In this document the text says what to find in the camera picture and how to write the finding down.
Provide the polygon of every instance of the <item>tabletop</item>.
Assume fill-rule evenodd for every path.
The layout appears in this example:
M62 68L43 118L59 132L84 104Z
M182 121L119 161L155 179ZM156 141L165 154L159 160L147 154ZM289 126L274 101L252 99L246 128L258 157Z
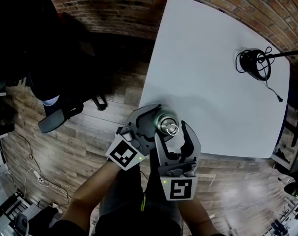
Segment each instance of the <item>tabletop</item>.
M268 158L284 119L289 62L276 58L268 86L235 69L245 49L279 51L236 19L193 0L168 0L140 107L170 106L195 131L203 153ZM167 142L180 148L183 138Z

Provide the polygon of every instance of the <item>wooden floor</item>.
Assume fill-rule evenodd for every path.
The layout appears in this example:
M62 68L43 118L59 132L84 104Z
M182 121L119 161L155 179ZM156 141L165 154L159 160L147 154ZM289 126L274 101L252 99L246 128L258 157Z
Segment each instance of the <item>wooden floor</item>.
M16 131L31 145L42 175L57 186L66 189L70 196L103 163L105 152L114 139L116 129L124 124L128 115L137 109L148 64L139 63L132 72L116 75L117 86L107 95L108 108L99 112L90 100L83 112L72 117L56 131L42 134L37 123L44 118L44 109L29 88L19 85L8 88L5 101L16 110ZM30 160L28 143L11 132L2 140L3 152L16 186L24 192L27 170L38 171ZM208 211L219 231L228 235L258 236L270 227L286 204L284 181L289 178L272 168L273 162L262 159L229 158L202 155L196 195ZM149 163L141 163L142 171L149 175ZM143 187L146 179L142 175ZM27 179L26 199L41 206L56 202L67 203L66 195L55 188L44 187Z

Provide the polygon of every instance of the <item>dark pants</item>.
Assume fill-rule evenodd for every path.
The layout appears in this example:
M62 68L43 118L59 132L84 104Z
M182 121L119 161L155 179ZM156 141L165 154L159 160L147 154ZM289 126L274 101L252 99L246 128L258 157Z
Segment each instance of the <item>dark pants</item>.
M100 203L100 216L117 209L139 212L146 195L144 212L165 215L182 227L182 217L176 201L167 201L158 172L158 156L156 151L150 154L151 174L145 193L141 187L139 164L128 171L121 170L113 182L107 195Z

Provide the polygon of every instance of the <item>person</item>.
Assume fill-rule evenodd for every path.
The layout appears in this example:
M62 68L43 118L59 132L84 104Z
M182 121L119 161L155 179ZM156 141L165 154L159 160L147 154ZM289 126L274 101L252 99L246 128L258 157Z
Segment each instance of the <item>person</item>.
M157 154L150 154L151 174L143 193L139 164L124 171L108 160L71 198L68 210L48 235L88 235L90 216L100 203L96 236L182 234L184 220L193 236L222 236L200 201L167 201L157 170Z

